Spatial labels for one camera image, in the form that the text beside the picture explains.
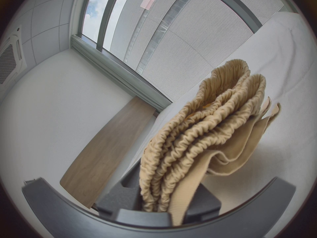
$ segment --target folded beige cloth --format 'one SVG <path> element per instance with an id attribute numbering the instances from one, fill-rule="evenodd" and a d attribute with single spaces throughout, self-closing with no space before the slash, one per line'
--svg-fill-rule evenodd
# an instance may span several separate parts
<path id="1" fill-rule="evenodd" d="M 265 78 L 250 76 L 235 59 L 212 71 L 188 102 L 156 134 L 141 158 L 140 187 L 145 211 L 171 213 L 174 226 L 184 214 L 204 174 L 227 176 L 249 159 L 277 105 L 262 119 Z"/>

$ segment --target white air conditioning unit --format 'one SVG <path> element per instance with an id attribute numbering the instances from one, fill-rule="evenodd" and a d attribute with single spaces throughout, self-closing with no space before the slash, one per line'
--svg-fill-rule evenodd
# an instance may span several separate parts
<path id="1" fill-rule="evenodd" d="M 26 68 L 22 50 L 21 26 L 17 27 L 0 48 L 0 99 Z"/>

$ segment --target brown wooden panel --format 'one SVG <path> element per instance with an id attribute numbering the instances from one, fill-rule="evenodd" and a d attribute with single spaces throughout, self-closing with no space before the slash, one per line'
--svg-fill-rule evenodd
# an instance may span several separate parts
<path id="1" fill-rule="evenodd" d="M 62 177 L 62 187 L 91 208 L 154 112 L 134 97 L 86 145 Z"/>

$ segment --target white cloth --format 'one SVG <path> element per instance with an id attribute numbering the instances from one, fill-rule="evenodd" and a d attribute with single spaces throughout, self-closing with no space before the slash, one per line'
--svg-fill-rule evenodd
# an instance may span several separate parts
<path id="1" fill-rule="evenodd" d="M 245 60 L 252 74 L 266 77 L 266 97 L 280 102 L 282 109 L 240 170 L 228 177 L 208 177 L 204 185 L 222 202 L 220 214 L 248 200 L 275 176 L 295 185 L 291 203 L 266 235 L 271 238 L 298 211 L 317 176 L 317 48 L 299 14 L 278 12 L 220 65 L 235 58 Z M 195 97 L 199 84 L 160 113 L 130 166 L 163 125 Z"/>

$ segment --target sky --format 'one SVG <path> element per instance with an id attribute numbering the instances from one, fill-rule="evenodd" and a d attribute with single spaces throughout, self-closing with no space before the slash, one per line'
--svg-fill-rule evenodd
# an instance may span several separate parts
<path id="1" fill-rule="evenodd" d="M 89 0 L 88 2 L 82 33 L 95 42 L 98 39 L 99 27 L 107 2 L 108 0 Z M 125 2 L 126 0 L 117 0 L 112 10 L 103 44 L 106 50 L 110 50 L 114 30 Z"/>

